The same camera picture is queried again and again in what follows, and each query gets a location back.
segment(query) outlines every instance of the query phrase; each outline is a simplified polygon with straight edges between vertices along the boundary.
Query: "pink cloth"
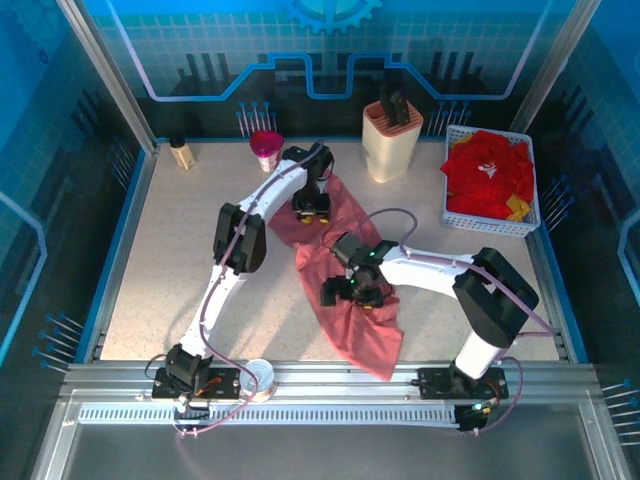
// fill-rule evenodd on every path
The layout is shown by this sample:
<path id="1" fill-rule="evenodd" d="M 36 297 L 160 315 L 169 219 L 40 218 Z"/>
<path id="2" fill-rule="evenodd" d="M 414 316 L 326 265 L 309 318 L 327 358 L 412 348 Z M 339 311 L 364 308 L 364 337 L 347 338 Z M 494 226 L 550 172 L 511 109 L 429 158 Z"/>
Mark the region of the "pink cloth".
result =
<path id="1" fill-rule="evenodd" d="M 350 363 L 389 380 L 398 361 L 403 332 L 398 329 L 398 298 L 391 296 L 381 308 L 364 309 L 337 299 L 334 307 L 320 306 L 320 288 L 329 277 L 344 275 L 345 269 L 329 252 L 329 248 L 344 232 L 353 231 L 366 216 L 364 210 L 338 177 L 327 182 L 331 197 L 331 223 L 317 220 L 304 225 L 287 203 L 273 217 L 269 226 L 286 244 L 294 247 L 296 267 L 320 326 L 329 342 Z M 362 226 L 362 238 L 371 246 L 380 240 L 374 225 Z"/>

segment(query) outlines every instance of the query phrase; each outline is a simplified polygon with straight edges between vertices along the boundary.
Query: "glass panel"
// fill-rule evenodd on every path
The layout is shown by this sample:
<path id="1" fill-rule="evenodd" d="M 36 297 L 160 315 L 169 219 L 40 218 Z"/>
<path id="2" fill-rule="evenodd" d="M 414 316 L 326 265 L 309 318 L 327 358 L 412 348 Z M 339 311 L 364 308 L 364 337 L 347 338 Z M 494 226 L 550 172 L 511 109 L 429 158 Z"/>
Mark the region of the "glass panel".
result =
<path id="1" fill-rule="evenodd" d="M 439 137 L 507 129 L 574 2 L 86 4 L 160 137 L 359 135 L 383 82 Z"/>
<path id="2" fill-rule="evenodd" d="M 635 388 L 639 24 L 640 4 L 602 2 L 529 131 L 543 216 L 589 359 L 605 386 L 628 377 Z"/>
<path id="3" fill-rule="evenodd" d="M 0 340 L 10 347 L 6 358 L 2 351 L 0 415 L 7 431 L 20 432 L 3 445 L 2 477 L 23 478 L 62 382 L 56 369 L 64 372 L 73 355 L 74 331 L 95 294 L 139 146 L 55 2 L 2 2 L 0 13 L 0 192 L 10 200 L 0 201 Z M 43 261 L 36 230 L 16 211 L 41 226 Z M 61 311 L 80 326 L 45 322 Z"/>

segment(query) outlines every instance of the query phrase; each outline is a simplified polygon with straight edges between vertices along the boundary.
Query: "gear logo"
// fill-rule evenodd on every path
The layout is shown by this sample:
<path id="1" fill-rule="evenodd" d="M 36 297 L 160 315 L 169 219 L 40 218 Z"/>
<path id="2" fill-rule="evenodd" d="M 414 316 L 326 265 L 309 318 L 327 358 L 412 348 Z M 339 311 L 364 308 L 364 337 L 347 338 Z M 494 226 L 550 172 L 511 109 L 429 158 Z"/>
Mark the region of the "gear logo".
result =
<path id="1" fill-rule="evenodd" d="M 313 33 L 324 30 L 331 35 L 336 30 L 360 27 L 360 20 L 371 19 L 372 10 L 382 6 L 382 0 L 284 0 L 291 19 L 300 27 L 310 27 Z"/>

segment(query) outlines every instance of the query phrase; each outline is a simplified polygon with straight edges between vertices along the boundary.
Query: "red clothing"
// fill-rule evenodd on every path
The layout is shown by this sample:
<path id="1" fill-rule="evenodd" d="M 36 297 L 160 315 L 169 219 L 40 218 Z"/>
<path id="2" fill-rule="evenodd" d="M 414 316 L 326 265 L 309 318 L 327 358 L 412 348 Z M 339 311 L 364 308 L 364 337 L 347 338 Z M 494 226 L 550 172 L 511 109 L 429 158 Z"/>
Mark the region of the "red clothing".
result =
<path id="1" fill-rule="evenodd" d="M 510 146 L 502 135 L 475 133 L 449 152 L 440 168 L 448 179 L 447 210 L 504 220 L 513 212 L 507 200 L 533 200 L 533 164 L 526 143 Z"/>
<path id="2" fill-rule="evenodd" d="M 327 182 L 331 197 L 331 223 L 303 225 L 289 203 L 273 217 L 269 227 L 286 244 L 294 247 L 296 267 L 307 299 L 329 342 L 350 363 L 389 380 L 398 361 L 403 332 L 398 329 L 398 298 L 391 296 L 382 308 L 365 310 L 337 299 L 334 307 L 320 306 L 320 287 L 329 277 L 344 275 L 345 269 L 329 252 L 344 232 L 353 231 L 366 216 L 364 210 L 336 175 Z M 380 235 L 370 221 L 362 226 L 362 238 L 376 245 Z"/>

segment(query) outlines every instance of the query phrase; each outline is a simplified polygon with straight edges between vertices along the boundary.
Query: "white basket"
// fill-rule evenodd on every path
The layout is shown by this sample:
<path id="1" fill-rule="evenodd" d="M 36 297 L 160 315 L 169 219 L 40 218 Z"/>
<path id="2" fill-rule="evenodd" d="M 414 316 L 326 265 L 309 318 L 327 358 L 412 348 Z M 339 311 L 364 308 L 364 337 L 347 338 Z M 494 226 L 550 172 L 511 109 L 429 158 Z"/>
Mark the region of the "white basket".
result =
<path id="1" fill-rule="evenodd" d="M 445 159 L 449 158 L 449 150 L 461 138 L 473 135 L 479 130 L 502 135 L 509 140 L 511 145 L 525 142 L 529 147 L 529 160 L 535 165 L 533 158 L 533 142 L 529 135 L 521 133 L 500 132 L 488 130 L 486 128 L 461 127 L 459 125 L 449 125 L 447 127 L 447 138 L 445 143 Z M 508 235 L 511 237 L 526 237 L 540 226 L 540 207 L 538 206 L 538 192 L 536 171 L 533 169 L 533 201 L 529 204 L 531 212 L 524 217 L 523 222 L 510 222 L 508 220 L 496 220 L 494 218 L 476 217 L 475 215 L 465 215 L 462 213 L 450 212 L 447 210 L 447 176 L 444 176 L 444 193 L 442 199 L 442 224 L 449 227 L 464 228 L 478 232 L 497 233 L 498 235 Z"/>

